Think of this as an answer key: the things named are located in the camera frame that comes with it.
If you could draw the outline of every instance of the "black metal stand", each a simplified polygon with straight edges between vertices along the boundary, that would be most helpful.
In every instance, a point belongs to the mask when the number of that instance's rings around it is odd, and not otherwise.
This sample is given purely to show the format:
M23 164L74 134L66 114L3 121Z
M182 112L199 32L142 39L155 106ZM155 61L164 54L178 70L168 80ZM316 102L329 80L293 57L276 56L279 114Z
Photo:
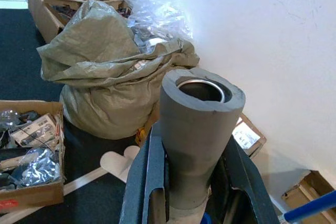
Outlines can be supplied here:
M169 168L155 124L135 158L119 224L164 224L169 219ZM206 212L212 223L279 223L258 169L233 137L211 177Z

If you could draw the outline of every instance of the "paper label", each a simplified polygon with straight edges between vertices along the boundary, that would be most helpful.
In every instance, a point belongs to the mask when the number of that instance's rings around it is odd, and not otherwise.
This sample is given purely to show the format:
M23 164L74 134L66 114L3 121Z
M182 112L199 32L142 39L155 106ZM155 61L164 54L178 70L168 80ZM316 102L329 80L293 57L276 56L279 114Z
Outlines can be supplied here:
M135 65L135 69L138 70L140 68L142 68L143 66L145 66L147 64L147 62L149 62L149 60L139 60Z
M17 200L14 200L14 199L2 200L0 201L0 210L11 208L11 207L17 207L18 205L19 205L19 202L17 202Z
M250 149L259 139L258 136L246 123L241 123L232 133L233 137L241 148L248 150Z

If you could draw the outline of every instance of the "red label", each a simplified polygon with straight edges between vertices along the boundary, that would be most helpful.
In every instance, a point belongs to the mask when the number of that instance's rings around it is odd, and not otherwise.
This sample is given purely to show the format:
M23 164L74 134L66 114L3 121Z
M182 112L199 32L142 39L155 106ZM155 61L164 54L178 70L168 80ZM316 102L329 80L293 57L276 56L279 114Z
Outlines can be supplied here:
M8 199L8 200L0 201L0 209L17 207L18 205L19 205L19 202L17 202L14 199Z

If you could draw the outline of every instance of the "white paper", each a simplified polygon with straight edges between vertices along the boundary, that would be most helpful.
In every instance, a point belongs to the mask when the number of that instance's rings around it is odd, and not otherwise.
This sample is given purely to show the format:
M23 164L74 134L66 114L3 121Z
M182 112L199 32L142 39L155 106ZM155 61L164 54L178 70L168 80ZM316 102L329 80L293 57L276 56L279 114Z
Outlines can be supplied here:
M250 149L259 139L258 136L246 123L241 123L232 133L233 137L241 148L248 150Z
M243 120L242 118L238 118L238 121L237 121L236 125L237 125L238 123L240 123L242 120Z

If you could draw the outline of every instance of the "cardboard box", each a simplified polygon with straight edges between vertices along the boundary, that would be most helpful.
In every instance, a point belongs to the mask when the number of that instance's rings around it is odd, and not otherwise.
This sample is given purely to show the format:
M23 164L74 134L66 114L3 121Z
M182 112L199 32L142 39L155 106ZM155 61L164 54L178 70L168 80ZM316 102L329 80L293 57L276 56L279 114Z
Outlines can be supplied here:
M232 135L250 158L255 157L266 143L265 136L244 114L240 115Z
M35 110L40 115L50 113L62 116L62 104L44 101L1 101L0 111L13 109L18 112ZM16 190L0 191L0 213L11 212L23 208L41 207L63 202L64 183L64 136L60 131L59 167L60 180L46 185L31 186Z
M295 209L332 191L334 191L334 188L321 174L316 170L312 170L299 184L285 192L282 199L289 207ZM301 222L303 224L336 223L336 208L321 212Z
M62 32L68 22L68 20L62 17L52 6L69 6L71 9L77 10L84 1L85 0L28 0L29 11L46 43L50 43L53 38ZM124 0L99 1L105 2L116 10L119 8L129 9Z
M46 43L50 43L64 29L64 24L46 7L43 0L28 0L33 20Z

